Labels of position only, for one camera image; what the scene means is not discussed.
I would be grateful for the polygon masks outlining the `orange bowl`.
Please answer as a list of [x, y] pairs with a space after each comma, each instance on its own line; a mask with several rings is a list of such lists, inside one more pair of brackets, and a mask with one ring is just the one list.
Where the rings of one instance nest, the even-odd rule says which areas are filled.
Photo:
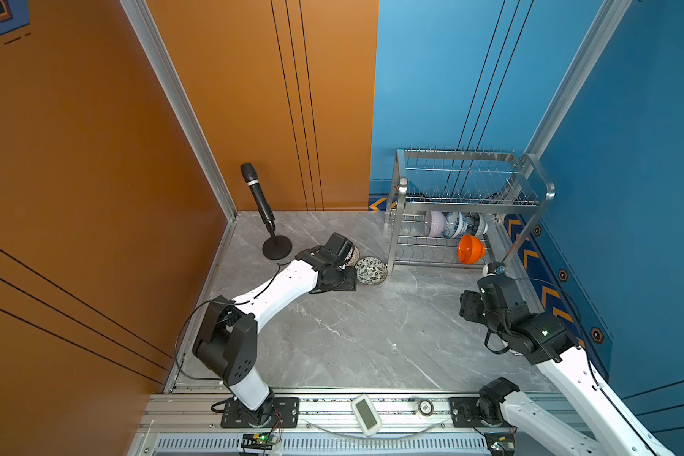
[[464, 235], [458, 244], [458, 260], [464, 265], [473, 265], [482, 260], [486, 254], [486, 247], [478, 237]]

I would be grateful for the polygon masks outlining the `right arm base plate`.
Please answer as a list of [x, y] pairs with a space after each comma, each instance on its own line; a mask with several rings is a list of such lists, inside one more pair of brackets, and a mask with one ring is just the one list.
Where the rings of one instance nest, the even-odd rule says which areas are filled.
[[488, 424], [483, 421], [484, 416], [478, 403], [479, 398], [473, 396], [454, 396], [448, 399], [454, 429], [488, 427]]

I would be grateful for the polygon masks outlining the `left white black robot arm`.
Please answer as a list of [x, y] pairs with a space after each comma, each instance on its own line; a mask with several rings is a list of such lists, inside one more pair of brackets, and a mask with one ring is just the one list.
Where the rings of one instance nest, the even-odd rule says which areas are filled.
[[193, 355], [233, 394], [241, 416], [262, 427], [275, 415], [275, 395], [256, 368], [258, 335], [278, 313], [304, 295], [356, 289], [355, 245], [338, 233], [305, 249], [262, 285], [236, 298], [218, 296], [206, 307]]

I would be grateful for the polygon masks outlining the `green floral patterned bowl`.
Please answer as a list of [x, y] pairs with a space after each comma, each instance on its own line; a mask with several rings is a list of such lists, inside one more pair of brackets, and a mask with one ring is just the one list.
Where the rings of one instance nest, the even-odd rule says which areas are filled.
[[355, 265], [357, 281], [363, 285], [380, 285], [388, 277], [388, 266], [375, 256], [365, 256]]

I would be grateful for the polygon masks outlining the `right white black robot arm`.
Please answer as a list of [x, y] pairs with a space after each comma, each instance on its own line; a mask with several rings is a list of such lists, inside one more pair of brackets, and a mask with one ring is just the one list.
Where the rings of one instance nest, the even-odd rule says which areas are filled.
[[454, 419], [522, 431], [555, 455], [671, 454], [597, 372], [573, 332], [551, 313], [530, 311], [512, 277], [481, 277], [476, 290], [461, 294], [460, 315], [499, 337], [501, 355], [518, 353], [537, 368], [590, 432], [567, 425], [503, 377], [482, 387], [475, 403], [452, 404]]

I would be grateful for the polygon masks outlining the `dark flower-shaped bowl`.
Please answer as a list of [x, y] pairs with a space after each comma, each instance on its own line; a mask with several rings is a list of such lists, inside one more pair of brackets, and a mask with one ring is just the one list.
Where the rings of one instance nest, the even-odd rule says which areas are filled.
[[482, 214], [474, 214], [473, 220], [473, 236], [477, 238], [484, 237], [484, 235], [488, 233], [488, 222], [486, 221], [486, 217]]

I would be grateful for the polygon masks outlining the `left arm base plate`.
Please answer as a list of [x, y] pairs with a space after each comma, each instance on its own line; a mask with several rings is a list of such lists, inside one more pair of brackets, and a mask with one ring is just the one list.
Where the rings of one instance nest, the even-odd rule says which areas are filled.
[[234, 398], [225, 405], [220, 426], [223, 429], [271, 429], [276, 425], [294, 429], [298, 425], [298, 397], [270, 397], [257, 410]]

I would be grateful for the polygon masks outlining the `lavender bowl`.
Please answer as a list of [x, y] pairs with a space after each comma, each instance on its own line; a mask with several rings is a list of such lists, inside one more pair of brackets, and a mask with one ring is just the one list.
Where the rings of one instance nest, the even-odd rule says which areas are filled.
[[441, 211], [427, 211], [424, 214], [424, 235], [428, 238], [442, 237], [447, 219]]

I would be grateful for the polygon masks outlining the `white red patterned bowl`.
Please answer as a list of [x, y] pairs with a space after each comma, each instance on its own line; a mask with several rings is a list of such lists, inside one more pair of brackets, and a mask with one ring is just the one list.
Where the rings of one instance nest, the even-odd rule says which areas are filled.
[[346, 267], [355, 267], [357, 262], [359, 262], [361, 258], [361, 254], [359, 249], [355, 246], [353, 249], [351, 249], [351, 252], [349, 252], [349, 255], [347, 256], [345, 260], [345, 266]]

